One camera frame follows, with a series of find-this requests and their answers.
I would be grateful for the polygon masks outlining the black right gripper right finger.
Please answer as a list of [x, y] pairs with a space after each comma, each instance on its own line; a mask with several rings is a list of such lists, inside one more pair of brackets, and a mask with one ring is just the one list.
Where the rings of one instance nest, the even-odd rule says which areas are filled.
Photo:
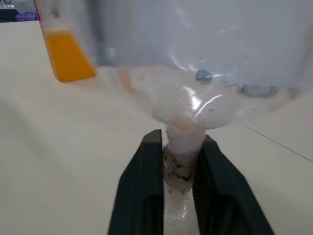
[[200, 235], [274, 235], [244, 175], [206, 136], [193, 198]]

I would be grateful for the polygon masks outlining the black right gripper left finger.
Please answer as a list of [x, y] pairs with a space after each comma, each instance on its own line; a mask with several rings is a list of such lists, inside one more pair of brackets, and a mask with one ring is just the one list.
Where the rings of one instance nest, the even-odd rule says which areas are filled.
[[163, 235], [161, 130], [146, 134], [122, 173], [107, 235]]

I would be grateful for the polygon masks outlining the clear plastic bottle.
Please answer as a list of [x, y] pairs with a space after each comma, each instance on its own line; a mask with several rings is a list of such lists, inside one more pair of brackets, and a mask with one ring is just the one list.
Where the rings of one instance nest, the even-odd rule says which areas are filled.
[[165, 124], [164, 220], [180, 224], [205, 132], [313, 90], [313, 0], [86, 0], [96, 61]]

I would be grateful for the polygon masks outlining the clear bottle of orange liquid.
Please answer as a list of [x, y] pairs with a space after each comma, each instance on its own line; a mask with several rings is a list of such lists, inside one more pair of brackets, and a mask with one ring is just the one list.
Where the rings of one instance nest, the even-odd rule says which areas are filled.
[[33, 0], [55, 77], [62, 83], [95, 76], [95, 70], [74, 33], [70, 0]]

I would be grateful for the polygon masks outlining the purple toy car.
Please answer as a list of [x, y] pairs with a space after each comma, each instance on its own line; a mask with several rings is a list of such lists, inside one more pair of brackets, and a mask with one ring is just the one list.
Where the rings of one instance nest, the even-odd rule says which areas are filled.
[[15, 16], [17, 22], [37, 21], [38, 17], [35, 12], [19, 13]]

